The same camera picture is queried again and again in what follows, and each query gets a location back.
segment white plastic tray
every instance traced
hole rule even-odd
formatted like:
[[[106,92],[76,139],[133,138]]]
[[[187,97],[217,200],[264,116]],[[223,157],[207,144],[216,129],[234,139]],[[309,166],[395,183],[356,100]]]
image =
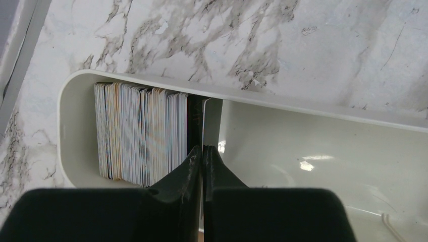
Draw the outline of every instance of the white plastic tray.
[[[68,186],[131,186],[98,171],[93,84],[118,80],[223,99],[219,151],[250,187],[330,189],[359,241],[397,241],[383,213],[407,241],[428,237],[426,120],[160,77],[84,70],[68,78],[58,104]]]

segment white cable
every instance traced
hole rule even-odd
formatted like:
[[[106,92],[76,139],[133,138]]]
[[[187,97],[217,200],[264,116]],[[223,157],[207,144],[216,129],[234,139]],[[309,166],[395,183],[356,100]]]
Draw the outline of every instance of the white cable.
[[[392,227],[392,225],[389,222],[389,214],[382,214],[382,222],[384,223],[384,225],[386,226],[386,228],[389,230],[389,232],[391,232],[391,234],[394,236],[394,238],[398,241],[398,242],[406,242],[406,240],[401,237],[401,235]]]

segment marble countertop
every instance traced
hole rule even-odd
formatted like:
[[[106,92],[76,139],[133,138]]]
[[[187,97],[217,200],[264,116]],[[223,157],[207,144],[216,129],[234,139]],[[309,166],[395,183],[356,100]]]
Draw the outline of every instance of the marble countertop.
[[[61,187],[57,98],[81,69],[426,118],[424,0],[52,0],[0,145],[0,221]]]

